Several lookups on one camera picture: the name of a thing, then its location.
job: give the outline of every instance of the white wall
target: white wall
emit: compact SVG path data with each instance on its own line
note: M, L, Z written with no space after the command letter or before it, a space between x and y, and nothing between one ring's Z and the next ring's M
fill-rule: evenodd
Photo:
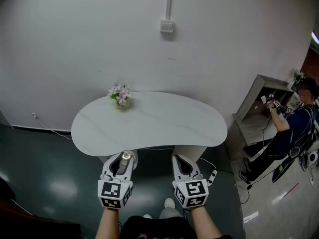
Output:
M0 9L0 110L10 123L68 130L115 82L188 96L228 125L257 74L300 69L313 0L7 0Z

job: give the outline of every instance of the black pants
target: black pants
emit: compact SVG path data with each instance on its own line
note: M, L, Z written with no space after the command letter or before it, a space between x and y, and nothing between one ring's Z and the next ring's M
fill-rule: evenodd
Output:
M286 155L286 152L283 154L278 153L276 151L275 143L271 142L259 157L249 163L249 169L251 172L247 173L247 178L250 181L256 180L258 176L265 172L275 160L281 160L285 158Z

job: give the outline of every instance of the human arm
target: human arm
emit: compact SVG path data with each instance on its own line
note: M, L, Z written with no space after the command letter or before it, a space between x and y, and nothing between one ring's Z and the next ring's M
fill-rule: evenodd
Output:
M119 238L119 210L104 208L95 239Z
M269 109L275 108L274 103L268 104L268 108ZM290 129L287 120L282 120L281 118L279 118L276 110L270 110L270 113L271 113L271 118L273 120L273 123L278 132Z
M214 221L205 207L200 206L191 210L195 232L198 239L214 239L222 237Z

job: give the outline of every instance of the small plant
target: small plant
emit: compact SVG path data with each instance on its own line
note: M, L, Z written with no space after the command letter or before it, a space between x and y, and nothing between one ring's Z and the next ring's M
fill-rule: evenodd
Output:
M121 86L119 84L112 86L109 90L108 96L111 99L116 100L117 106L120 106L121 103L126 103L126 100L131 97L129 86Z
M294 72L293 80L298 85L304 80L304 78L305 78L305 75L302 72L299 72L297 70Z

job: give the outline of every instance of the sneaker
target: sneaker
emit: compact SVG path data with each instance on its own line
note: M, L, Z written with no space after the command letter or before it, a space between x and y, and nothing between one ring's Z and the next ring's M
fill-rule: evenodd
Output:
M239 178L245 181L247 184L250 184L250 180L247 178L247 173L244 173L243 171L239 171Z
M153 217L152 217L151 215L149 215L149 214L145 214L145 215L143 216L143 218L152 219Z
M172 198L166 198L165 199L165 203L164 203L164 207L167 208L167 207L171 207L171 208L174 208L175 209L175 202Z
M245 167L246 167L246 173L250 173L250 172L251 172L251 170L250 170L250 168L249 168L249 164L250 164L249 159L246 158L246 157L244 157L244 165L245 165Z

